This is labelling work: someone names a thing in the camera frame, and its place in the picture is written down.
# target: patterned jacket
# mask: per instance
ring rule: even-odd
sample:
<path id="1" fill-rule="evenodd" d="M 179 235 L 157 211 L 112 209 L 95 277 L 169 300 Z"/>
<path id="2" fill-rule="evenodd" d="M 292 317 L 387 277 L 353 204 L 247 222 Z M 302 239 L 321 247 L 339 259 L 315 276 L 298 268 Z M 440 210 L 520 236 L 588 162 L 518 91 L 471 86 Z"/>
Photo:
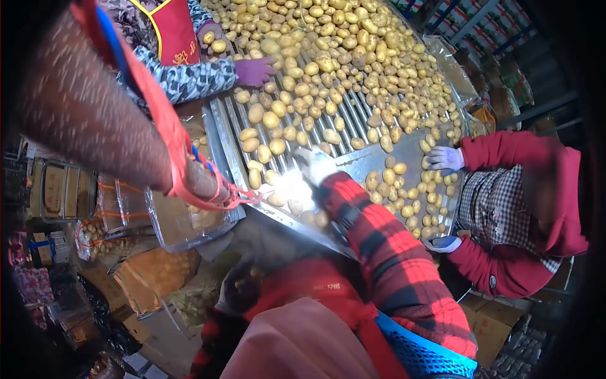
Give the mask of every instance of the patterned jacket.
<path id="1" fill-rule="evenodd" d="M 148 11 L 163 3 L 162 0 L 141 0 Z M 116 29 L 133 47 L 133 53 L 160 84 L 168 100 L 173 104 L 200 99 L 213 93 L 227 90 L 238 80 L 236 69 L 228 59 L 216 62 L 200 62 L 190 65 L 164 66 L 158 59 L 158 39 L 148 17 L 129 0 L 99 0 L 99 6 L 115 21 Z M 206 12 L 197 0 L 187 0 L 194 32 L 197 34 L 212 15 Z M 116 75 L 131 99 L 141 108 L 147 105 L 126 83 L 122 73 Z"/>
<path id="2" fill-rule="evenodd" d="M 345 172 L 324 180 L 316 204 L 323 204 L 333 220 L 343 219 L 354 207 L 361 211 L 347 240 L 379 310 L 411 332 L 475 358 L 477 345 L 463 310 L 440 279 L 429 252 L 394 215 L 373 204 Z M 213 310 L 187 379 L 219 377 L 247 326 L 243 318 Z"/>

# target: worker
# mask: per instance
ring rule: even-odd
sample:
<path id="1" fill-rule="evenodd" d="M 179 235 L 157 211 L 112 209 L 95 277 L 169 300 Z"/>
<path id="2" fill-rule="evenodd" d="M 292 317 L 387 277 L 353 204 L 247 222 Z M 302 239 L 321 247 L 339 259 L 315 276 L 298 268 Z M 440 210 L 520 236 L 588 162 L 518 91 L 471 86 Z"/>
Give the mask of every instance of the worker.
<path id="1" fill-rule="evenodd" d="M 272 57 L 209 61 L 213 50 L 202 40 L 207 33 L 223 40 L 227 52 L 231 42 L 197 0 L 99 0 L 98 5 L 172 104 L 201 99 L 235 85 L 260 87 L 276 73 Z M 118 72 L 116 79 L 140 108 L 147 107 L 127 85 L 124 73 Z"/>
<path id="2" fill-rule="evenodd" d="M 530 296 L 549 282 L 563 257 L 587 251 L 581 221 L 591 207 L 584 196 L 591 175 L 584 153 L 552 137 L 501 131 L 465 137 L 458 149 L 435 147 L 428 156 L 430 170 L 470 173 L 456 213 L 456 228 L 468 233 L 425 246 L 445 253 L 480 291 Z"/>
<path id="3" fill-rule="evenodd" d="M 244 260 L 224 281 L 189 378 L 471 377 L 474 336 L 421 242 L 326 153 L 296 154 L 368 291 L 357 293 L 328 257 L 301 258 L 255 287 L 260 275 Z"/>

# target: orange mesh bag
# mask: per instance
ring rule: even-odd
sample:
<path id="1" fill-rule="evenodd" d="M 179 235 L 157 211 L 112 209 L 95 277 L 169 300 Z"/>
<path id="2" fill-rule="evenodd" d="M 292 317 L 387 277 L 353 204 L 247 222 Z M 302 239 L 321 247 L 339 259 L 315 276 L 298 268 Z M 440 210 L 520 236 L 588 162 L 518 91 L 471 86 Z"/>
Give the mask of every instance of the orange mesh bag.
<path id="1" fill-rule="evenodd" d="M 162 307 L 162 298 L 189 282 L 200 265 L 195 250 L 169 253 L 161 247 L 137 254 L 114 273 L 130 307 L 138 314 Z"/>

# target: mesh bag of potatoes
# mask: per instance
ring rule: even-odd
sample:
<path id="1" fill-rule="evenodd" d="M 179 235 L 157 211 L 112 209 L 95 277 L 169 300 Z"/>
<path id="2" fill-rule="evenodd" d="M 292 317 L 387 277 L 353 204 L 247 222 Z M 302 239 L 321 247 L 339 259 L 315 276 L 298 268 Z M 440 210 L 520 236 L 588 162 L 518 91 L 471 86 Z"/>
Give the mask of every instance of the mesh bag of potatoes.
<path id="1" fill-rule="evenodd" d="M 162 307 L 162 298 L 189 282 L 200 265 L 195 250 L 169 253 L 161 247 L 134 255 L 114 273 L 130 307 L 142 315 Z"/>
<path id="2" fill-rule="evenodd" d="M 78 256 L 85 261 L 94 261 L 106 255 L 127 253 L 134 245 L 133 238 L 115 238 L 104 241 L 105 226 L 101 219 L 90 219 L 76 223 L 76 248 Z"/>

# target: camouflage patterned sleeve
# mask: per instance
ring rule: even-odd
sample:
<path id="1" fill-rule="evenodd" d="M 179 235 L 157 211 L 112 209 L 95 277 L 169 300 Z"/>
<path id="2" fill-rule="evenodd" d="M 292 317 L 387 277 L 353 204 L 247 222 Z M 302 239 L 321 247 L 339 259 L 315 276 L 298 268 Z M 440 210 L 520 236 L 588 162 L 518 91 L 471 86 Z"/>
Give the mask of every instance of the camouflage patterned sleeve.
<path id="1" fill-rule="evenodd" d="M 193 24 L 193 31 L 195 33 L 198 32 L 205 22 L 213 19 L 213 15 L 206 12 L 198 0 L 187 0 L 187 6 L 190 9 L 191 23 Z"/>
<path id="2" fill-rule="evenodd" d="M 160 60 L 154 53 L 143 46 L 137 46 L 133 53 L 138 60 L 145 64 L 172 104 L 204 98 L 230 89 L 238 80 L 236 67 L 229 59 L 164 66 L 160 64 Z M 126 88 L 128 95 L 138 106 L 147 108 L 145 101 L 125 84 L 122 73 L 118 73 L 116 79 L 120 85 Z"/>

